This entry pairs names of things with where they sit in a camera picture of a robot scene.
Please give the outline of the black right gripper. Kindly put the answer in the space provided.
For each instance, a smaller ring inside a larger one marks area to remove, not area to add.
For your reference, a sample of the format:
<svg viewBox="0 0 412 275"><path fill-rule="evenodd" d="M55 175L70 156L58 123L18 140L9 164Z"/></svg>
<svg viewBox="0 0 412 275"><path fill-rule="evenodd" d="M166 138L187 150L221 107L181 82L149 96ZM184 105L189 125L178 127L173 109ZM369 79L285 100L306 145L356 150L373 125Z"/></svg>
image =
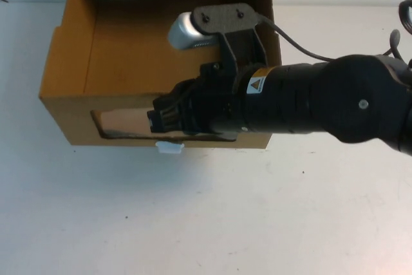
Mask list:
<svg viewBox="0 0 412 275"><path fill-rule="evenodd" d="M232 71L221 62L200 66L196 79L179 82L172 95L153 101L147 112L151 133L237 136L248 132L245 97L248 66Z"/></svg>

